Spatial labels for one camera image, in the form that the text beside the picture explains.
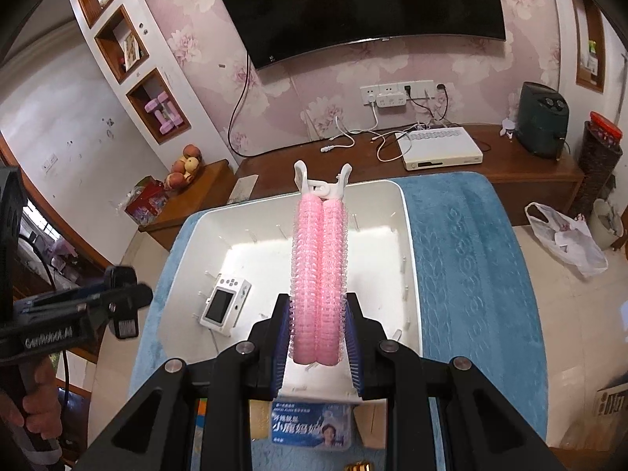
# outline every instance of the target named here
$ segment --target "hand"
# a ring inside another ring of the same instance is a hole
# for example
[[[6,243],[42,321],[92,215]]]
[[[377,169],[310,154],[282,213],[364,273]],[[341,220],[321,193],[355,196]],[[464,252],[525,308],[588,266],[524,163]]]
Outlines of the hand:
[[[41,434],[42,439],[55,439],[62,432],[61,405],[57,400],[55,370],[48,357],[35,369],[35,382],[38,384],[37,390],[23,400],[24,410],[29,414],[26,417],[26,428],[34,434]],[[1,392],[0,418],[13,425],[24,426],[24,417],[20,410]]]

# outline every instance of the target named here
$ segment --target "dark green appliance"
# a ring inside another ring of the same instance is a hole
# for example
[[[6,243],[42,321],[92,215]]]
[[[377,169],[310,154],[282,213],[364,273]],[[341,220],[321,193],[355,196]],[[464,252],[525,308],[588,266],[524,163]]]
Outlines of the dark green appliance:
[[[515,135],[528,152],[560,159],[568,123],[569,106],[562,95],[544,84],[523,84]]]

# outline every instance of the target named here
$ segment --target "white plastic tray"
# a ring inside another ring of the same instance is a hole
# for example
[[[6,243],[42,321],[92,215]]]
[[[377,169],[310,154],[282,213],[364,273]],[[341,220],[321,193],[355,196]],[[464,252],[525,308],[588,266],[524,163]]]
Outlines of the white plastic tray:
[[[300,194],[219,208],[194,228],[166,301],[159,338],[169,357],[188,363],[216,356],[212,334],[197,320],[218,274],[239,276],[252,287],[227,338],[214,332],[220,351],[246,340],[255,322],[272,315],[277,295],[290,293],[294,211]],[[419,354],[421,317],[412,237],[401,188],[391,181],[351,184],[347,290],[364,316],[381,322],[389,338]],[[345,357],[335,367],[296,365],[288,359],[281,396],[360,402]]]

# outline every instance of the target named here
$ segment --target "white shelf unit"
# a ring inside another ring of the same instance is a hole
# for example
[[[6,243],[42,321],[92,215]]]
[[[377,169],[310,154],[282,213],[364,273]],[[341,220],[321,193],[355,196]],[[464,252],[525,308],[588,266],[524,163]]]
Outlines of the white shelf unit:
[[[227,159],[231,168],[237,170],[238,164],[233,154],[222,141],[183,74],[146,1],[111,0],[103,6],[100,15],[90,15],[90,23],[79,0],[70,0],[70,3],[87,45],[111,90],[166,168],[170,168],[181,156],[183,147],[191,143],[199,147],[205,162]],[[116,68],[115,53],[109,58],[105,56],[107,51],[121,51],[120,25],[130,27],[144,50],[140,61],[128,73],[121,73]],[[118,44],[114,42],[116,39],[120,43],[120,50],[117,50]],[[156,118],[146,114],[142,108],[141,97],[137,95],[152,93],[151,90],[138,91],[144,80],[149,86],[161,84],[183,117],[183,124],[170,133],[161,135]]]

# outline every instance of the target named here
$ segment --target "white router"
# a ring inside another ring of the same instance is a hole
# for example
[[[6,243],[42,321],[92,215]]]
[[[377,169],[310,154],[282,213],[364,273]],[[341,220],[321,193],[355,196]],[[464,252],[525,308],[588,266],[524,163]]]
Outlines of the white router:
[[[406,170],[479,164],[484,155],[463,127],[444,127],[395,134]]]

